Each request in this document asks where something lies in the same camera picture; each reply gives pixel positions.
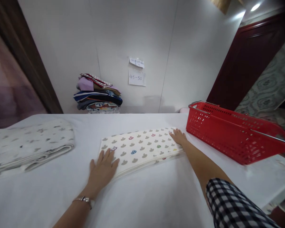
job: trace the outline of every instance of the red basket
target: red basket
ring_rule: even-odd
[[[242,165],[285,152],[277,124],[204,101],[189,105],[186,130]]]

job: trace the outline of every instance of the table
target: table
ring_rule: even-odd
[[[51,227],[84,187],[101,138],[178,127],[188,114],[40,114],[14,126],[63,118],[74,127],[75,148],[30,172],[0,179],[0,227]],[[260,208],[285,195],[285,158],[242,166],[187,133]],[[186,156],[146,167],[111,182],[99,195],[86,227],[213,227],[212,216]]]

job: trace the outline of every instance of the curtain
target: curtain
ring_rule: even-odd
[[[0,37],[0,128],[40,113],[47,112]]]

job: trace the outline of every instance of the paper sign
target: paper sign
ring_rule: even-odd
[[[130,59],[130,63],[132,63],[138,67],[145,68],[145,63],[143,61],[132,58],[132,57],[129,57],[129,59]]]
[[[129,84],[146,86],[146,74],[136,70],[129,70]]]

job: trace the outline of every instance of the door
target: door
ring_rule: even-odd
[[[285,13],[238,29],[207,101],[234,111],[285,42]]]

